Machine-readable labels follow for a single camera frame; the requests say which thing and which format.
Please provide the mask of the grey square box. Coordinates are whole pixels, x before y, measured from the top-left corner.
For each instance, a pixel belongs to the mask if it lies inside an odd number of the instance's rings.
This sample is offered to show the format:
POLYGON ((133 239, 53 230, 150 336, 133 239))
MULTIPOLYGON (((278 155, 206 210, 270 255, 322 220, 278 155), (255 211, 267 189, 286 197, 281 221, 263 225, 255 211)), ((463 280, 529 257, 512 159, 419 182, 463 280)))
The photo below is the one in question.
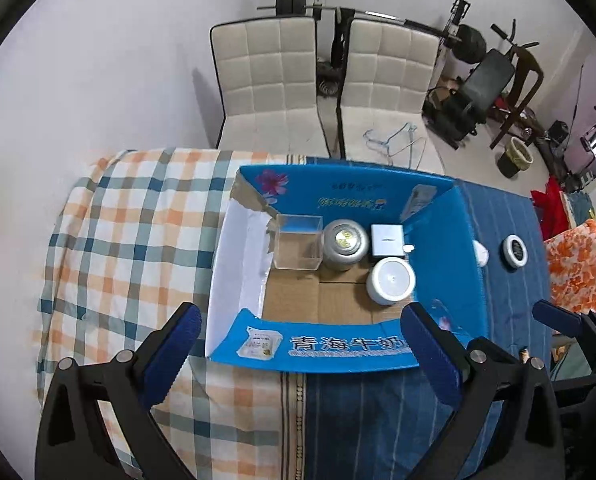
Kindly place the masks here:
POLYGON ((401 224, 371 225, 371 257, 374 259, 406 258, 414 250, 413 244, 405 242, 401 224))

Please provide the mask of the barbell with weight plates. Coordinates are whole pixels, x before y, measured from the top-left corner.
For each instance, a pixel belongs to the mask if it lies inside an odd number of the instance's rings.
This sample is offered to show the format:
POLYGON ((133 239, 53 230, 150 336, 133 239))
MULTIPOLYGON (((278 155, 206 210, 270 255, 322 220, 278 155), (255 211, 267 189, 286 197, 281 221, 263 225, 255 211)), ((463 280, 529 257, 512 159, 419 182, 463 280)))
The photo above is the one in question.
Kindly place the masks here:
POLYGON ((330 63, 335 67, 339 67, 345 60, 348 27, 356 15, 403 25, 417 30, 417 32, 435 36, 440 39, 440 47, 452 52, 458 61, 473 65, 480 63, 484 58, 486 42, 479 30, 462 24, 462 19, 465 18, 470 6, 468 0, 454 0, 450 8, 450 17, 443 29, 375 11, 357 10, 344 6, 322 6, 316 3, 307 4, 307 0, 275 0, 273 6, 258 6, 258 10, 273 10, 276 15, 305 15, 307 10, 310 10, 316 21, 321 19, 319 16, 323 11, 333 11, 335 24, 334 36, 331 40, 330 63))

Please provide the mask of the blue milk carton box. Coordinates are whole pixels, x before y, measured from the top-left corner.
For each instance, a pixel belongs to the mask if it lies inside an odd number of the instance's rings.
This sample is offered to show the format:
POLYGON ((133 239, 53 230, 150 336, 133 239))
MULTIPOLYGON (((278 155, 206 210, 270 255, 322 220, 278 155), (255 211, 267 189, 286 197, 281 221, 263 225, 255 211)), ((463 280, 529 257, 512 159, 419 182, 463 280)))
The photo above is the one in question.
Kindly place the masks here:
POLYGON ((240 168, 206 356, 295 373, 413 367, 400 325, 410 302, 459 341, 488 335, 475 238, 452 178, 342 162, 240 168))

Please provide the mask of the silver round tin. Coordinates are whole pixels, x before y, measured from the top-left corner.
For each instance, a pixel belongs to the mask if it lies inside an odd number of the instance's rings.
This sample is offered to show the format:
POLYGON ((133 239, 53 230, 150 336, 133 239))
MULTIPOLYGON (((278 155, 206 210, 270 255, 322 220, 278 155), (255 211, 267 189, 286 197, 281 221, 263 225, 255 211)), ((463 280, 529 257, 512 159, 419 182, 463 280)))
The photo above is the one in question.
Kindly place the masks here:
POLYGON ((366 256, 368 247, 368 235, 360 223, 334 220, 323 232, 323 263, 333 270, 349 270, 366 256))

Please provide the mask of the white padded chair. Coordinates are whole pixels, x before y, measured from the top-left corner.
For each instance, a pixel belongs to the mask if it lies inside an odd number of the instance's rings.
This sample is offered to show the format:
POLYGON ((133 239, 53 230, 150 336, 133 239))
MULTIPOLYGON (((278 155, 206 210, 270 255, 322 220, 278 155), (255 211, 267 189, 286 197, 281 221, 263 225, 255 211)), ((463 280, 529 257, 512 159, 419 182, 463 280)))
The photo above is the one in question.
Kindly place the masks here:
POLYGON ((378 162, 362 138, 368 129, 394 131, 412 122, 427 136, 418 171, 444 174, 423 118, 439 39, 403 25, 354 18, 348 27, 337 113, 341 156, 378 162))
POLYGON ((210 30, 223 110, 217 148, 328 157, 316 99, 316 25, 251 18, 210 30))

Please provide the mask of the clear plastic cube box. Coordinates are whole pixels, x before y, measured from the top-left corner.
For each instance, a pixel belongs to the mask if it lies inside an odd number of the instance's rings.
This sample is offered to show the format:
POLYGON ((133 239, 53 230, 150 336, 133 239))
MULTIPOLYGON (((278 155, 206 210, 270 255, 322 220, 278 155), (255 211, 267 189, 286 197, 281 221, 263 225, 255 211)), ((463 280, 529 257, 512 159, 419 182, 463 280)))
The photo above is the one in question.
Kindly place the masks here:
POLYGON ((277 214, 273 237, 276 269, 314 272, 323 261, 323 218, 277 214))

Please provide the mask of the white padded chair left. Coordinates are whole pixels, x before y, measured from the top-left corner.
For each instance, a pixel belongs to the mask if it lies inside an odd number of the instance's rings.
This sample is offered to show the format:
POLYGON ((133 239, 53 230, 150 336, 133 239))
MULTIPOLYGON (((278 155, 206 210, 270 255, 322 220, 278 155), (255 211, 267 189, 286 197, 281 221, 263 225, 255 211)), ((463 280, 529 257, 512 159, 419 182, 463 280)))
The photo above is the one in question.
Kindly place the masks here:
POLYGON ((328 157, 316 99, 316 25, 251 18, 210 30, 223 110, 217 148, 328 157))

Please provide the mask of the white round black-top tin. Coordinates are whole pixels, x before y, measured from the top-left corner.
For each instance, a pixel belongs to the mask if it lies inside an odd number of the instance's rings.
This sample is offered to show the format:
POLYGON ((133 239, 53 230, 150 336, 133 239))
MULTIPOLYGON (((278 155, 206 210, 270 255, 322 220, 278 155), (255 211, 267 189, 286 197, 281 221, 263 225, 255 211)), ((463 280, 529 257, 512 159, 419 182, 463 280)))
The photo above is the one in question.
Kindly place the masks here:
POLYGON ((519 270, 528 262, 526 244, 516 234, 510 234, 504 238, 502 244, 500 244, 500 251, 504 262, 511 270, 519 270))

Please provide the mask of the white oval earbud case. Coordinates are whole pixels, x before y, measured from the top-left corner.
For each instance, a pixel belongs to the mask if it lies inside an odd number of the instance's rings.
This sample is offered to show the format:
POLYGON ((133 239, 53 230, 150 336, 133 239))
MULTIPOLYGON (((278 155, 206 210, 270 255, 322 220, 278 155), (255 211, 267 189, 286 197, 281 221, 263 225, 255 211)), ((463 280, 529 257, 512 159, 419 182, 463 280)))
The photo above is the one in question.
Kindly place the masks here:
POLYGON ((472 244, 474 255, 476 256, 476 264, 479 266, 479 268, 483 268, 488 264, 488 257, 490 257, 490 255, 488 254, 488 249, 486 249, 477 240, 473 240, 472 244))

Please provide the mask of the plaid orange blue cloth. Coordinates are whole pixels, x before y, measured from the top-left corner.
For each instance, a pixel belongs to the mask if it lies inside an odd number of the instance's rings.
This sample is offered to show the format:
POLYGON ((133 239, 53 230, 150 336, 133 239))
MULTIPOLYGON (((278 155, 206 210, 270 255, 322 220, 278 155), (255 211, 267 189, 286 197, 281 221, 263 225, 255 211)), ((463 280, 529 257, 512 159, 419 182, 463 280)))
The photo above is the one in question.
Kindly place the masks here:
MULTIPOLYGON (((103 159, 71 190, 48 243, 36 332, 36 393, 60 359, 135 349, 182 302, 208 306, 239 167, 263 152, 161 148, 103 159)), ((153 418, 199 479, 300 479, 304 378, 221 365, 197 341, 153 418)))

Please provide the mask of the white round jar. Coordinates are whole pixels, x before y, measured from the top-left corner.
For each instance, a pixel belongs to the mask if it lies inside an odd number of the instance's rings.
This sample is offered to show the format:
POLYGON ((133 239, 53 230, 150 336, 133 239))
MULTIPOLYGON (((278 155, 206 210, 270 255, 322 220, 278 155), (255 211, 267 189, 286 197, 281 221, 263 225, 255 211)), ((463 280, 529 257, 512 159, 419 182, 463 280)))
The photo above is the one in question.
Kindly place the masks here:
POLYGON ((398 257, 379 260, 366 280, 369 298, 383 307, 393 306, 409 298, 415 286, 416 276, 412 266, 398 257))

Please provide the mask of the white padded chair right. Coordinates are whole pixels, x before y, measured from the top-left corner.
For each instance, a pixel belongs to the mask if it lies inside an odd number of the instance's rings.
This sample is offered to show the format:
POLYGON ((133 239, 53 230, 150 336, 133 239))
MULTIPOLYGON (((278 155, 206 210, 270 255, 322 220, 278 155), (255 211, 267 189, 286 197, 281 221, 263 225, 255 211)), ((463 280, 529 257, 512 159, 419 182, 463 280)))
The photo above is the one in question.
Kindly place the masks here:
POLYGON ((444 174, 423 118, 439 39, 403 25, 354 18, 348 27, 337 113, 341 156, 378 162, 362 138, 368 129, 394 131, 412 122, 427 136, 418 171, 444 174))

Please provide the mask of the blue striped cloth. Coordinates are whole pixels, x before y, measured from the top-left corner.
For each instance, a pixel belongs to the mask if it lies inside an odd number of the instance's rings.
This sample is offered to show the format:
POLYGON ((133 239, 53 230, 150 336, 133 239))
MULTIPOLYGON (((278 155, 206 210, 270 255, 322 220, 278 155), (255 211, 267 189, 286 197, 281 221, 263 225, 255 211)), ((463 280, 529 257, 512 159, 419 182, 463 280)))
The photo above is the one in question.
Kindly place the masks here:
POLYGON ((544 372, 549 328, 533 318, 550 296, 529 198, 359 162, 284 169, 284 212, 401 224, 414 245, 413 304, 384 335, 352 326, 325 338, 281 434, 286 479, 532 478, 554 433, 544 372))

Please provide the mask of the wooden chair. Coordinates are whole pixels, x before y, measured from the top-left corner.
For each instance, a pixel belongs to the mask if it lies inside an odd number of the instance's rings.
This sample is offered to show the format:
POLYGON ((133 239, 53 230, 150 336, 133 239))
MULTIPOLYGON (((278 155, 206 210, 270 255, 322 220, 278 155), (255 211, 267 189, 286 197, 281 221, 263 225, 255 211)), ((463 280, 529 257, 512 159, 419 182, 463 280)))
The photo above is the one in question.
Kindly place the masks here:
POLYGON ((505 101, 509 107, 509 113, 504 120, 502 127, 499 129, 499 133, 496 134, 494 140, 490 143, 490 148, 496 147, 499 141, 509 132, 512 125, 514 125, 520 119, 520 114, 526 109, 530 101, 537 94, 537 90, 544 81, 544 72, 540 64, 538 64, 535 56, 530 51, 530 48, 536 47, 537 42, 530 42, 529 44, 514 44, 507 53, 507 58, 512 60, 517 58, 516 71, 514 72, 514 80, 512 81, 511 90, 506 96, 505 101), (524 96, 522 101, 519 101, 520 94, 523 90, 524 84, 529 77, 529 73, 534 73, 536 81, 524 96))

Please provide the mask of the green waste basket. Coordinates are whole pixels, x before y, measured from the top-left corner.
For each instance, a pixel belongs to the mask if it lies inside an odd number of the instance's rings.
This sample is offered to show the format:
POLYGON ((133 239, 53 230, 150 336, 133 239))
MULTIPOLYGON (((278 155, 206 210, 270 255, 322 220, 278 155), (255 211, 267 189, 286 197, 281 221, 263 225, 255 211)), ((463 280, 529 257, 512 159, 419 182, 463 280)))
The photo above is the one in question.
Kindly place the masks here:
POLYGON ((496 166, 505 178, 511 179, 519 172, 528 170, 533 162, 533 156, 526 144, 513 136, 496 160, 496 166))

